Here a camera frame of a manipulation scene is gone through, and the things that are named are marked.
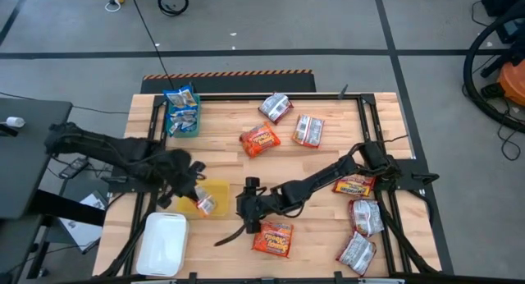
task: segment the black metal frame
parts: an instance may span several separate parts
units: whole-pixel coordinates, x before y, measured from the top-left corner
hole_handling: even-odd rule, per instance
[[[290,100],[335,100],[339,99],[338,94],[287,94]],[[267,98],[268,94],[201,94],[200,100],[201,101],[236,101],[236,100],[264,100]],[[368,120],[366,115],[366,109],[365,107],[368,105],[370,107],[370,111],[372,114],[372,124],[374,129],[374,134],[377,138],[377,140],[384,140],[383,134],[382,134],[382,128],[381,123],[379,121],[379,114],[377,111],[376,106],[376,100],[374,94],[344,94],[343,98],[341,100],[355,100],[358,107],[358,114],[359,119],[361,121],[361,128],[363,132],[363,138],[364,140],[371,140],[371,133],[368,127]],[[161,106],[165,103],[165,99],[161,95],[155,96],[153,100],[153,110],[152,115],[150,119],[149,129],[148,129],[148,138],[153,139],[155,136],[155,130],[157,128],[157,121],[159,116],[159,111]],[[166,147],[166,141],[167,141],[167,134],[166,134],[166,113],[163,113],[163,119],[162,119],[162,132],[160,136],[160,141],[162,146]],[[386,151],[385,145],[381,143],[381,148]],[[422,170],[422,167],[424,166],[417,166],[418,160],[410,159],[410,160],[400,160],[403,161],[402,164],[402,170],[408,170],[407,172],[413,172],[412,169],[417,168],[419,171],[423,173],[424,176],[428,175],[428,172]],[[410,176],[407,178],[407,180],[412,180],[413,178]],[[410,190],[416,190],[416,189],[423,189],[429,182],[422,182],[420,180],[415,180],[411,183],[411,186],[409,186]],[[401,219],[399,215],[399,207],[397,204],[397,199],[395,197],[395,190],[399,190],[404,188],[400,188],[399,186],[396,186],[396,188],[385,188],[383,185],[379,185],[378,189],[381,190],[387,190],[389,201],[390,201],[390,211],[392,213],[392,217],[394,218],[396,224],[399,226],[399,229],[403,231],[403,227],[401,225]],[[130,230],[130,234],[132,234],[139,226],[139,221],[142,216],[142,205],[144,202],[144,193],[138,193],[137,195],[137,203],[135,205],[135,211],[133,215],[133,221],[132,226]],[[385,249],[385,257],[386,257],[386,265],[388,269],[389,275],[393,275],[397,273],[397,269],[395,268],[395,261],[394,256],[392,252],[392,245],[390,241],[390,234],[388,230],[384,230],[381,233],[383,247]],[[411,273],[411,265],[409,261],[409,257],[407,253],[404,251],[403,247],[399,245],[399,251],[401,254],[401,262],[403,264],[403,272],[405,273]],[[133,257],[134,255],[131,255],[127,260],[124,268],[124,275],[130,275],[131,273],[131,265],[133,263]],[[334,279],[336,282],[354,282],[354,278],[343,278],[338,271],[334,271],[335,278],[301,278],[298,279],[287,279],[287,278],[279,278],[279,279],[267,279],[271,280],[272,283],[274,282],[311,282],[311,283],[323,283],[323,282],[329,282],[333,283]],[[194,281],[191,281],[193,278],[194,281],[196,281],[196,273],[191,273],[189,279],[178,279],[178,282],[185,282],[188,281],[188,283],[192,283]],[[262,280],[262,279],[235,279],[236,282],[246,282],[246,281],[254,281],[254,280]],[[232,279],[207,279],[207,280],[200,280],[199,282],[231,282]]]

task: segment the table leg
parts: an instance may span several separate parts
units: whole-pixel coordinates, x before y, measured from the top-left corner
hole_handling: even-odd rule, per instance
[[[104,210],[84,205],[44,190],[36,191],[30,211],[100,227],[104,225],[104,217],[106,215]]]

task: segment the white container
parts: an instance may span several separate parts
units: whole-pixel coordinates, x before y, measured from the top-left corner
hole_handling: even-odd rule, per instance
[[[188,228],[188,221],[182,214],[149,214],[140,246],[137,272],[145,276],[175,276],[184,263]]]

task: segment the wooden tabletop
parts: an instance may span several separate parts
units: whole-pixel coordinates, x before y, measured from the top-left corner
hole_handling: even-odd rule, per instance
[[[406,135],[396,94],[379,93],[375,96],[385,140]],[[151,94],[133,97],[125,137],[147,136],[153,98]],[[242,220],[235,215],[235,196],[242,191],[245,177],[260,177],[262,186],[268,187],[300,180],[335,162],[346,155],[353,144],[363,141],[355,101],[298,100],[293,101],[293,111],[278,126],[272,124],[281,145],[250,159],[242,150],[239,135],[266,120],[257,111],[260,104],[261,101],[248,100],[202,102],[199,137],[167,140],[168,149],[186,149],[191,152],[193,160],[206,163],[204,174],[208,178],[226,180],[231,184],[230,211],[226,216],[188,216],[189,239],[185,262],[176,277],[187,278],[190,272],[196,272],[198,278],[333,277],[334,271],[341,271],[344,277],[357,277],[349,267],[335,261],[337,253],[352,234],[347,213],[351,196],[335,194],[331,186],[316,192],[298,218],[276,215],[267,218],[268,221],[294,225],[288,259],[251,250],[253,235],[247,234],[226,245],[213,247],[213,243],[229,236],[242,224]],[[303,147],[290,138],[297,117],[302,113],[325,120],[319,149]],[[372,119],[369,111],[367,118]],[[408,139],[388,143],[386,149],[395,158],[412,157]],[[354,157],[362,162],[358,153]],[[396,194],[405,235],[433,268],[440,269],[426,205],[406,192]],[[158,211],[175,212],[175,204],[176,201],[168,209],[159,208]],[[127,241],[134,205],[135,194],[128,194],[108,210],[94,275],[109,266]],[[390,237],[396,267],[400,270],[397,243],[393,236]],[[370,241],[377,245],[377,253],[366,277],[388,276],[381,235],[372,236]]]

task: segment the yellow plate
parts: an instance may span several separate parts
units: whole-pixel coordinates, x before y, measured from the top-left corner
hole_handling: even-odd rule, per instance
[[[230,182],[206,179],[204,181],[197,181],[197,184],[202,186],[204,190],[206,190],[206,192],[217,201],[217,207],[213,210],[210,216],[225,216],[228,213]],[[176,211],[178,213],[199,215],[197,207],[195,207],[194,203],[186,197],[176,200]]]

